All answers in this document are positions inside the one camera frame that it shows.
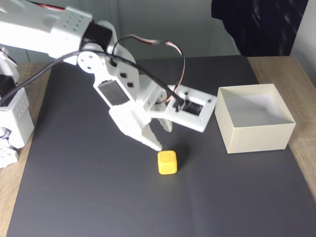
black fabric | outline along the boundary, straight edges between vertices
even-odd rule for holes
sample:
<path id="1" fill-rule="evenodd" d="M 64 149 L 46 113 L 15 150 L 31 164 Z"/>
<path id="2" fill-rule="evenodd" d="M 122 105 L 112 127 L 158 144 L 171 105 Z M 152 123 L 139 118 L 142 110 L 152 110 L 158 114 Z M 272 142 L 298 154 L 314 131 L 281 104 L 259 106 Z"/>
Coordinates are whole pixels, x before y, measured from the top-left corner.
<path id="1" fill-rule="evenodd" d="M 168 83 L 181 59 L 141 61 Z M 245 57 L 188 58 L 183 84 L 216 95 L 254 84 Z M 287 147 L 228 155 L 213 115 L 204 133 L 151 127 L 179 171 L 158 173 L 157 152 L 123 135 L 93 77 L 51 72 L 8 237 L 314 237 L 316 204 Z"/>
<path id="2" fill-rule="evenodd" d="M 289 55 L 308 0 L 212 0 L 242 55 Z"/>

white plastic part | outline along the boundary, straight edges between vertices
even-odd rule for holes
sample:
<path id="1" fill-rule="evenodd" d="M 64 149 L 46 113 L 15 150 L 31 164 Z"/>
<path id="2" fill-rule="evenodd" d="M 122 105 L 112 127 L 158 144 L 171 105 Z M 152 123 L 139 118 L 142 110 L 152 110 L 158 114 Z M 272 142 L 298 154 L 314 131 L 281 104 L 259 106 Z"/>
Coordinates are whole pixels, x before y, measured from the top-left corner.
<path id="1" fill-rule="evenodd" d="M 52 41 L 48 51 L 49 56 L 58 58 L 78 50 L 82 36 L 91 21 L 91 14 L 73 7 L 66 7 L 50 32 Z M 77 57 L 73 56 L 64 61 L 75 65 Z"/>
<path id="2" fill-rule="evenodd" d="M 149 111 L 155 103 L 161 99 L 163 89 L 153 82 L 148 76 L 139 77 L 140 90 L 137 95 L 136 103 L 144 111 Z"/>
<path id="3" fill-rule="evenodd" d="M 135 62 L 133 56 L 122 46 L 118 46 L 122 50 L 122 57 Z M 94 43 L 88 43 L 83 49 L 91 49 L 94 51 L 102 51 L 101 47 Z M 106 101 L 109 107 L 113 105 L 108 101 L 108 99 L 102 94 L 98 86 L 104 81 L 115 80 L 124 93 L 127 95 L 130 101 L 136 102 L 137 96 L 139 94 L 139 75 L 138 71 L 123 63 L 117 62 L 117 66 L 111 65 L 109 58 L 100 57 L 93 52 L 83 52 L 78 57 L 79 66 L 88 73 L 94 73 L 95 81 L 93 87 L 99 93 L 99 95 Z"/>
<path id="4" fill-rule="evenodd" d="M 161 101 L 164 101 L 167 98 L 167 92 L 163 90 L 160 94 L 160 97 L 157 100 L 157 104 L 155 104 L 155 111 L 165 111 L 166 110 L 166 104 L 160 103 Z M 164 130 L 167 132 L 172 132 L 172 122 L 170 120 L 164 119 L 164 118 L 158 118 L 161 126 Z"/>
<path id="5" fill-rule="evenodd" d="M 122 133 L 156 151 L 161 151 L 162 145 L 149 126 L 151 118 L 137 113 L 133 110 L 135 108 L 133 105 L 135 104 L 129 101 L 119 106 L 113 106 L 109 113 Z"/>
<path id="6" fill-rule="evenodd" d="M 25 89 L 20 89 L 7 107 L 0 107 L 0 127 L 10 131 L 9 144 L 22 148 L 29 139 L 34 125 L 29 112 Z"/>
<path id="7" fill-rule="evenodd" d="M 43 53 L 57 50 L 50 32 L 61 12 L 25 0 L 1 0 L 0 11 L 0 43 Z"/>
<path id="8" fill-rule="evenodd" d="M 12 77 L 15 83 L 19 80 L 19 73 L 14 62 L 9 58 L 9 52 L 3 47 L 0 51 L 0 75 Z"/>
<path id="9" fill-rule="evenodd" d="M 148 116 L 157 119 L 167 119 L 193 130 L 204 132 L 215 109 L 217 97 L 183 85 L 178 87 L 176 93 L 183 99 L 201 105 L 200 114 L 194 115 L 181 109 L 177 111 L 174 107 L 176 101 L 172 98 L 164 112 L 150 111 L 147 112 Z"/>
<path id="10" fill-rule="evenodd" d="M 0 168 L 18 161 L 18 153 L 7 143 L 5 139 L 0 139 Z"/>

yellow block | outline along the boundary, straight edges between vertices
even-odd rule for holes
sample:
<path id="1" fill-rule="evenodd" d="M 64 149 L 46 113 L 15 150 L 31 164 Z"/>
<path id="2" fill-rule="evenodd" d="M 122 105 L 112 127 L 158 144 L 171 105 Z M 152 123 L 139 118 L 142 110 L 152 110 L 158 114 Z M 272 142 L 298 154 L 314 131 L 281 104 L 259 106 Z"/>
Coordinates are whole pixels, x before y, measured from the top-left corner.
<path id="1" fill-rule="evenodd" d="M 177 172 L 177 155 L 174 151 L 158 153 L 158 170 L 160 174 L 174 174 Z"/>

white box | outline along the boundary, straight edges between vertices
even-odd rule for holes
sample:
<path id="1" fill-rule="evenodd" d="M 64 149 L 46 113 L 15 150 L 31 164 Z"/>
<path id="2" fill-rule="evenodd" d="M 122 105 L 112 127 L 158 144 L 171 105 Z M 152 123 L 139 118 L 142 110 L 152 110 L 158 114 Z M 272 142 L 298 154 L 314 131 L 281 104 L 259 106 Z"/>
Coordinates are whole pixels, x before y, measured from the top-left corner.
<path id="1" fill-rule="evenodd" d="M 228 153 L 285 149 L 296 124 L 274 84 L 220 87 L 215 115 Z"/>

table surface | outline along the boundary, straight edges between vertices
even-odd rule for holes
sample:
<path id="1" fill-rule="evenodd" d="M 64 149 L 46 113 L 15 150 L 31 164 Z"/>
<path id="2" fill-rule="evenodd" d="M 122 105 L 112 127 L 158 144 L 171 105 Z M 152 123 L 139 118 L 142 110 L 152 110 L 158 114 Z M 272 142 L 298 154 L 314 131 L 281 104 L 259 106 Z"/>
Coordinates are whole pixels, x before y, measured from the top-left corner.
<path id="1" fill-rule="evenodd" d="M 274 83 L 297 122 L 290 148 L 316 197 L 316 89 L 294 57 L 249 58 L 260 83 Z M 21 80 L 38 71 L 43 64 L 21 64 Z M 49 73 L 27 88 L 30 112 L 36 123 Z M 19 162 L 0 170 L 0 236 L 6 236 L 32 138 L 20 152 Z"/>

